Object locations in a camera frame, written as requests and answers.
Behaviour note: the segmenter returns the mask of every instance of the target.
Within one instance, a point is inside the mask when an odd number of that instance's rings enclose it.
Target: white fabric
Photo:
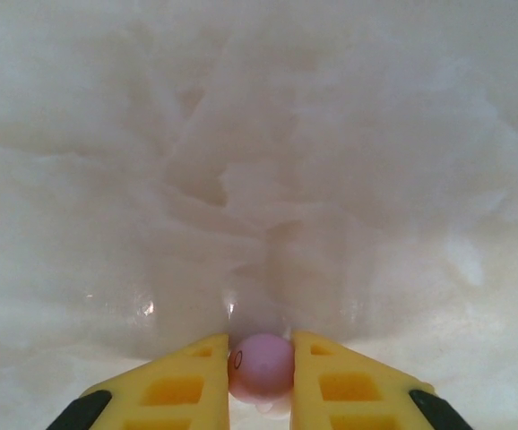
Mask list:
[[[0,0],[0,430],[292,327],[518,429],[518,1]]]

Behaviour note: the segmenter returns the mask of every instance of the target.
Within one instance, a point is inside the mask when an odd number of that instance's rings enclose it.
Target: white surface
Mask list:
[[[518,1],[0,0],[0,430],[290,326],[518,429]]]

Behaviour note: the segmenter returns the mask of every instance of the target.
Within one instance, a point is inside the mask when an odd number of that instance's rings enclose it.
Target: pink ball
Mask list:
[[[271,403],[293,388],[295,350],[272,334],[256,334],[229,354],[229,392],[245,403]]]

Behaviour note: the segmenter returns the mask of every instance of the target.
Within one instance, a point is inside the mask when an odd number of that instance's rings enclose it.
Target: small pink sphere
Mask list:
[[[271,403],[293,388],[295,350],[291,343],[272,334],[256,334],[229,354],[229,392],[255,405]]]

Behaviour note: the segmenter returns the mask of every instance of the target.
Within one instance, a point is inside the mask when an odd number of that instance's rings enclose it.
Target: marking on ball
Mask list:
[[[243,351],[239,351],[237,355],[235,356],[235,360],[233,360],[233,367],[235,367],[235,370],[238,370],[241,366],[241,362],[243,361]]]

